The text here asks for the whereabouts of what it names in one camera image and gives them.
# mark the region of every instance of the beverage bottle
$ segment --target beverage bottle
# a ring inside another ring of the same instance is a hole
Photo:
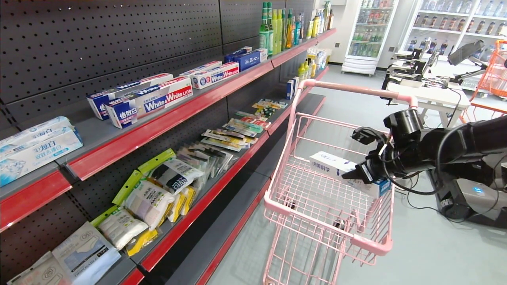
[[[417,22],[419,22],[419,19],[421,18],[421,14],[417,14],[414,21],[414,27],[417,26]]]
[[[426,23],[428,22],[428,18],[429,18],[428,15],[426,15],[426,16],[424,16],[424,18],[422,18],[421,27],[424,27],[426,25]]]
[[[490,1],[486,8],[484,9],[484,12],[482,13],[483,16],[488,16],[489,12],[491,12],[491,9],[493,8],[493,1]]]
[[[416,43],[417,43],[417,37],[414,37],[414,39],[410,41],[408,51],[414,51]]]
[[[505,27],[505,23],[502,23],[502,24],[500,24],[500,26],[498,26],[498,29],[496,29],[495,35],[500,35],[502,33],[503,27]]]
[[[470,9],[472,9],[472,0],[469,0],[465,6],[463,7],[462,13],[468,14],[470,13]]]
[[[482,28],[484,27],[484,24],[486,24],[485,21],[481,21],[479,23],[479,26],[477,26],[477,29],[476,29],[476,33],[481,33],[482,32]]]
[[[495,28],[496,23],[491,22],[488,26],[488,29],[486,30],[486,34],[491,34],[493,32],[493,29]]]
[[[454,29],[454,24],[456,24],[457,20],[458,20],[458,18],[452,18],[451,22],[449,23],[449,27],[447,28],[447,30]]]
[[[447,49],[447,46],[449,45],[448,41],[446,40],[441,46],[440,46],[440,53],[439,55],[444,55],[445,49]]]
[[[442,22],[440,22],[440,27],[439,27],[439,29],[443,30],[446,24],[447,24],[447,17],[444,17],[444,18],[442,19]]]
[[[466,23],[466,20],[461,19],[461,21],[459,21],[458,28],[456,29],[456,31],[462,31],[463,28],[465,27],[465,23]]]
[[[437,22],[438,20],[438,17],[437,16],[434,16],[432,19],[431,19],[431,23],[429,24],[428,28],[430,29],[433,29],[435,27],[435,23]]]
[[[453,5],[453,4],[454,4],[454,3],[453,3],[453,1],[452,1],[452,0],[450,0],[449,2],[447,2],[447,4],[445,5],[445,8],[444,8],[444,11],[445,11],[445,12],[450,12],[450,11],[451,11],[451,9],[452,9],[452,5]]]
[[[500,4],[495,9],[495,12],[493,13],[493,17],[499,17],[500,13],[502,13],[503,10],[503,1],[500,1]]]
[[[472,29],[472,26],[474,25],[475,21],[472,19],[470,21],[470,24],[468,25],[468,28],[466,28],[466,32],[470,32],[470,30]]]
[[[429,49],[426,53],[433,53],[433,51],[435,50],[435,47],[437,47],[437,40],[433,40],[431,41],[431,44],[429,44]]]
[[[436,8],[437,8],[437,1],[430,0],[429,3],[428,3],[428,10],[429,11],[435,11]]]

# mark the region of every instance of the white package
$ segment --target white package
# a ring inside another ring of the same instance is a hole
[[[153,231],[164,218],[167,207],[174,202],[171,193],[146,181],[139,181],[125,200],[125,206]]]
[[[121,250],[130,240],[147,229],[148,225],[135,219],[127,210],[120,208],[105,218],[98,228],[117,250]]]
[[[90,222],[85,222],[51,253],[73,285],[97,283],[121,257]]]
[[[164,185],[173,195],[190,185],[194,179],[204,175],[204,172],[191,167],[179,159],[169,159],[150,171],[148,177]]]
[[[44,254],[30,268],[7,282],[7,285],[70,285],[58,261],[51,252]]]

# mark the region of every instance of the blue toothpaste box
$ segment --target blue toothpaste box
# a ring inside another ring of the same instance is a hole
[[[252,51],[252,47],[243,47],[235,52],[232,52],[232,53],[225,56],[225,63],[234,61],[234,57],[236,57],[238,55],[245,54],[247,52],[251,52],[251,51]]]
[[[169,73],[161,73],[155,76],[150,76],[141,80],[130,82],[124,85],[117,86],[108,90],[104,90],[99,93],[87,95],[88,103],[92,107],[94,114],[101,120],[109,118],[104,104],[107,102],[119,98],[128,93],[142,90],[144,88],[157,85],[162,82],[166,82],[172,79],[172,75]]]
[[[83,146],[72,126],[63,126],[32,140],[16,151],[0,154],[0,187]]]
[[[252,66],[261,63],[261,52],[252,51],[249,53],[238,55],[234,57],[233,60],[239,64],[239,71],[242,72],[249,69]]]

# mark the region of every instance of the white wall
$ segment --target white wall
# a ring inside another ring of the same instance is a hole
[[[347,5],[344,6],[332,6],[333,14],[335,14],[335,20],[333,27],[337,28],[329,38],[325,39],[319,44],[320,48],[327,48],[332,50],[330,61],[343,63],[345,60],[345,54],[347,52],[347,44],[350,40],[351,34],[353,33],[354,20],[359,10],[359,2],[362,0],[348,0]],[[398,8],[393,18],[391,29],[388,32],[386,43],[378,67],[386,68],[389,66],[391,56],[394,52],[389,52],[389,47],[399,47],[400,41],[403,38],[410,17],[413,13],[413,5],[417,0],[398,0]]]

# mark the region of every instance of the white white lion toothpaste box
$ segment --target white white lion toothpaste box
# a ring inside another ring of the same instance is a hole
[[[195,89],[203,89],[238,73],[239,64],[237,62],[228,62],[205,72],[193,74],[191,76],[192,86]]]
[[[162,82],[166,82],[171,79],[172,74],[161,73],[155,76],[150,76],[141,80],[123,84],[115,88],[107,89],[99,93],[87,95],[86,98],[88,99],[88,103],[90,103],[90,106],[92,107],[92,110],[97,118],[106,120],[109,118],[104,106],[104,104],[107,102],[115,98],[122,97],[126,94],[139,91]]]
[[[109,101],[105,108],[113,125],[123,129],[138,119],[168,108],[193,95],[189,78],[176,77],[155,86]]]

